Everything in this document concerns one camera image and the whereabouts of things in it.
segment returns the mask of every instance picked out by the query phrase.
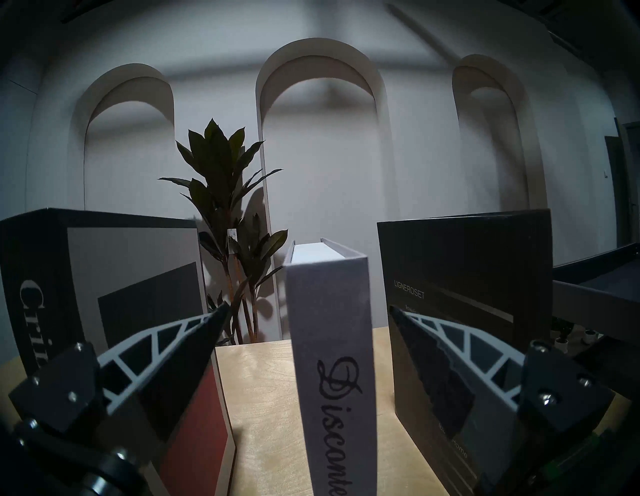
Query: white book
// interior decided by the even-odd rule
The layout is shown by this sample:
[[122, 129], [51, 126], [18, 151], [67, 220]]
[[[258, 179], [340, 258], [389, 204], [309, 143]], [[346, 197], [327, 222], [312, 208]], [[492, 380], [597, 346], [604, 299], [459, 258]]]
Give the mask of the white book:
[[294, 242], [284, 268], [314, 495], [375, 495], [376, 378], [367, 257], [327, 239]]

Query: ceiling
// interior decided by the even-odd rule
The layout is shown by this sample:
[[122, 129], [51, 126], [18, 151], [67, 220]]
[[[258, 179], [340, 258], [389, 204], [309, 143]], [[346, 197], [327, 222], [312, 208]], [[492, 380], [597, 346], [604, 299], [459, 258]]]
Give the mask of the ceiling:
[[559, 45], [597, 70], [627, 71], [640, 88], [640, 1], [499, 1], [544, 23]]
[[[44, 19], [68, 22], [109, 0], [0, 0], [0, 67]], [[640, 0], [497, 0], [546, 25], [600, 72], [622, 69], [640, 89]]]

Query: plant stem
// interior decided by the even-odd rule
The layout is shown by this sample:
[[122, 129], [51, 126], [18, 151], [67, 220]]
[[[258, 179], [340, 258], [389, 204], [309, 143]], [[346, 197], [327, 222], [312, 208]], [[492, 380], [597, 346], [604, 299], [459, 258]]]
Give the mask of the plant stem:
[[[229, 264], [229, 259], [227, 259], [225, 262], [223, 262], [222, 266], [225, 269], [225, 276], [227, 278], [227, 287], [229, 289], [229, 303], [233, 304], [233, 302], [234, 302], [234, 285], [231, 282], [231, 275], [229, 274], [229, 266], [228, 266], [228, 264]], [[242, 331], [240, 330], [240, 326], [238, 325], [237, 316], [231, 316], [231, 318], [233, 319], [232, 326], [236, 330], [238, 344], [243, 344]]]
[[251, 310], [253, 312], [253, 337], [254, 342], [258, 341], [258, 307], [255, 305], [255, 288], [249, 288], [251, 293]]
[[[236, 274], [238, 276], [238, 281], [240, 281], [240, 262], [238, 262], [237, 255], [233, 255], [233, 257], [234, 257], [234, 260], [236, 261]], [[251, 326], [251, 317], [249, 317], [249, 308], [247, 308], [246, 306], [246, 298], [244, 296], [244, 293], [242, 295], [242, 307], [244, 310], [244, 320], [246, 321], [246, 329], [249, 331], [249, 342], [255, 342], [255, 333], [253, 332], [253, 328]]]

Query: gray rectangle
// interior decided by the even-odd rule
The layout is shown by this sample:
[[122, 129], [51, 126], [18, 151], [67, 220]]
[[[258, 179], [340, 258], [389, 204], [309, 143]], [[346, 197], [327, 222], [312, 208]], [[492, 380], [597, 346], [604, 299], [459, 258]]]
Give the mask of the gray rectangle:
[[109, 349], [98, 299], [132, 284], [196, 262], [200, 307], [206, 311], [195, 227], [69, 227], [67, 237], [84, 336], [97, 354]]
[[341, 260], [284, 262], [291, 344], [316, 496], [375, 495], [376, 380], [367, 257], [322, 239]]

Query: potted plant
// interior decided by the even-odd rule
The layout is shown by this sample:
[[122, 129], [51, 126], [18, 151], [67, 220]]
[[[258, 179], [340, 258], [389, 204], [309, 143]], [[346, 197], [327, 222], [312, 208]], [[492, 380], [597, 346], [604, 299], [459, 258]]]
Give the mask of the potted plant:
[[582, 342], [585, 344], [593, 344], [598, 340], [598, 333], [592, 329], [585, 329]]
[[255, 342], [258, 336], [258, 312], [257, 295], [260, 286], [273, 276], [282, 266], [276, 267], [269, 272], [271, 267], [271, 257], [277, 252], [287, 240], [287, 231], [275, 232], [273, 235], [260, 232], [260, 217], [255, 214], [249, 222], [242, 218], [236, 223], [237, 241], [230, 239], [237, 252], [240, 265], [242, 265], [244, 275], [247, 279], [247, 288], [251, 298], [251, 308], [253, 310], [253, 336], [250, 341]]
[[563, 353], [567, 353], [569, 347], [567, 338], [573, 330], [573, 323], [559, 317], [551, 317], [551, 330], [559, 334], [555, 339], [554, 346]]
[[[244, 151], [244, 128], [238, 129], [227, 139], [213, 119], [207, 125], [204, 135], [189, 130], [189, 146], [191, 150], [177, 141], [176, 144], [182, 158], [205, 179], [205, 184], [198, 179], [187, 180], [175, 177], [161, 177], [160, 179], [171, 181], [189, 190], [189, 196], [183, 196], [189, 199], [198, 209], [211, 232], [200, 232], [198, 237], [205, 250], [223, 266], [231, 300], [230, 304], [236, 310], [232, 316], [233, 330], [230, 332], [229, 339], [230, 342], [235, 342], [233, 339], [233, 332], [235, 331], [238, 344], [242, 344], [242, 333], [237, 320], [239, 306], [233, 305], [236, 296], [234, 295], [234, 284], [229, 269], [230, 262], [235, 260], [237, 264], [237, 259], [229, 252], [228, 230], [237, 225], [237, 216], [234, 215], [234, 211], [237, 210], [242, 198], [264, 179], [282, 169], [273, 170], [253, 181], [260, 173], [258, 171], [248, 181], [242, 183], [243, 171], [260, 149], [262, 141], [255, 142], [248, 150]], [[249, 336], [256, 335], [255, 331], [251, 329], [251, 319], [249, 318], [246, 299], [242, 291], [239, 292], [238, 298], [241, 299], [243, 304]], [[207, 301], [211, 307], [213, 303], [211, 297]]]

